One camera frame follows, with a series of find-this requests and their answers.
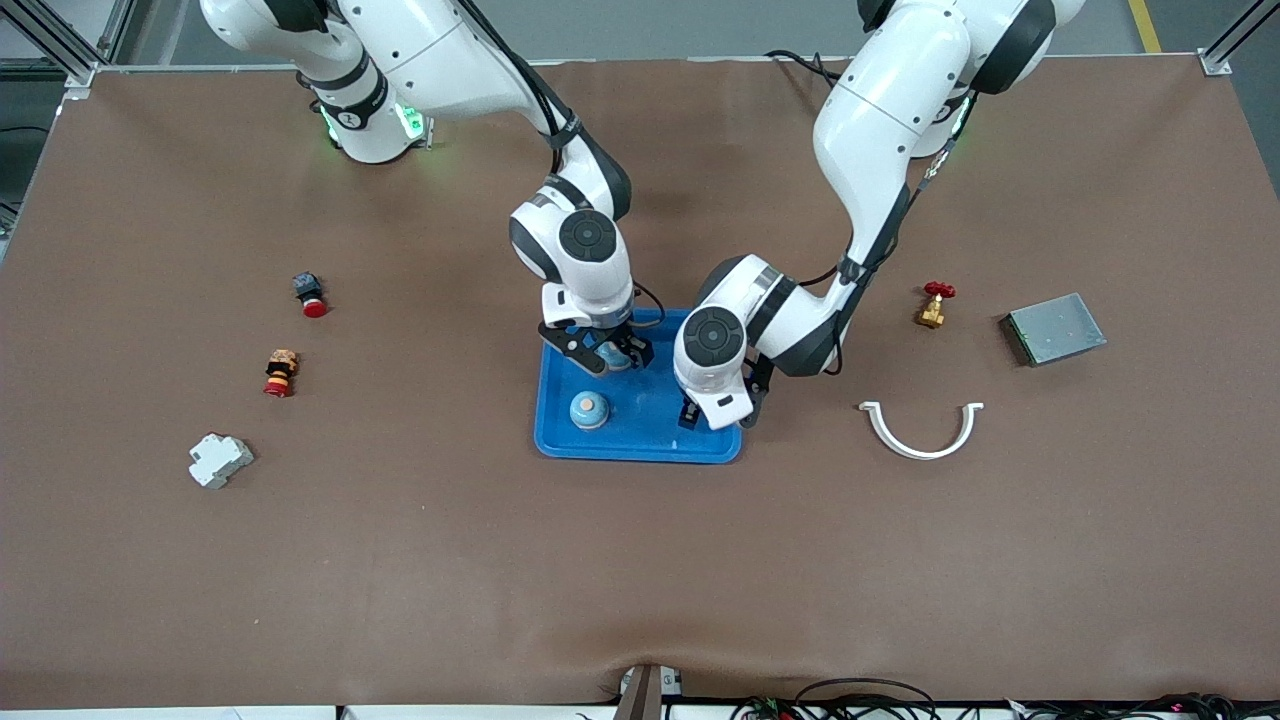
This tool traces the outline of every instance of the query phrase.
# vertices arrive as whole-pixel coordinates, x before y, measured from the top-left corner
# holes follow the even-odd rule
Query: blue tray
[[[549,345],[543,346],[543,373],[534,415],[534,442],[552,457],[582,460],[640,460],[646,462],[699,462],[721,465],[742,450],[742,430],[721,430],[677,424],[684,395],[672,373],[672,343],[689,310],[668,310],[654,328],[637,331],[653,343],[653,363],[643,370],[608,373],[593,378]],[[658,311],[639,307],[635,322],[658,319]],[[581,430],[568,418],[568,404],[584,389],[594,389],[609,401],[609,421],[603,428]]]

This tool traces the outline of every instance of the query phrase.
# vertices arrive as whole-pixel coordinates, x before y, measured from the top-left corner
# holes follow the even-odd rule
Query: white circuit breaker
[[[187,468],[202,487],[218,489],[227,484],[236,470],[253,461],[253,454],[243,442],[227,436],[209,433],[191,448],[195,462]]]

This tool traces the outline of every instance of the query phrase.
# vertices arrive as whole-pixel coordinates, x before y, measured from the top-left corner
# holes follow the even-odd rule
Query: white curved pipe clamp
[[[859,410],[865,410],[872,416],[872,428],[876,429],[876,434],[879,436],[884,445],[890,447],[893,452],[901,455],[902,457],[910,457],[911,460],[937,460],[938,457],[946,457],[952,452],[960,450],[960,447],[969,441],[969,436],[973,434],[973,418],[978,410],[983,409],[980,402],[970,402],[961,407],[964,414],[964,421],[960,424],[960,434],[956,437],[948,447],[945,447],[937,452],[924,452],[923,450],[915,450],[914,447],[908,447],[902,441],[893,437],[893,433],[888,432],[888,427],[884,424],[884,413],[879,409],[879,402],[868,400],[858,406]]]

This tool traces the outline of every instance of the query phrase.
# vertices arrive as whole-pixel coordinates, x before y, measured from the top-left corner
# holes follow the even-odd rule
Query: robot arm
[[[593,374],[646,365],[653,348],[631,332],[635,291],[616,223],[631,183],[581,119],[471,0],[337,5],[346,24],[328,17],[324,0],[201,0],[228,44],[298,67],[356,160],[390,160],[411,145],[398,99],[431,118],[524,115],[554,154],[552,173],[509,223],[517,256],[547,282],[539,332]]]
[[[653,348],[628,324],[635,290],[616,222],[631,206],[622,167],[470,0],[339,0],[339,8],[396,92],[424,114],[512,110],[543,135],[553,170],[508,225],[517,256],[545,281],[539,332],[591,374],[646,365]]]
[[[200,0],[200,10],[232,47],[288,59],[352,159],[394,160],[421,135],[407,132],[394,88],[324,0]]]
[[[1066,0],[1075,9],[1080,1]],[[864,10],[868,5],[876,3],[859,3]],[[877,32],[814,124],[818,165],[854,231],[836,279],[818,297],[755,255],[722,263],[676,343],[686,427],[700,414],[712,429],[735,421],[751,427],[774,368],[809,377],[837,360],[854,309],[910,204],[904,181],[918,143],[934,126],[950,127],[942,110],[970,82],[1000,92],[1030,72],[1057,22],[1052,0],[884,0],[878,6],[868,13],[868,29]],[[993,61],[1000,67],[982,78]],[[749,347],[756,350],[750,363]]]

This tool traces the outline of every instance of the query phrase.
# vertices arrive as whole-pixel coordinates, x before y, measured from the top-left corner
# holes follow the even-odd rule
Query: yellow floor line
[[[1160,49],[1160,38],[1156,37],[1156,26],[1151,23],[1151,12],[1147,10],[1147,0],[1129,0],[1129,12],[1133,13],[1133,23],[1138,26],[1138,37],[1142,38],[1142,49],[1147,53],[1164,53]]]

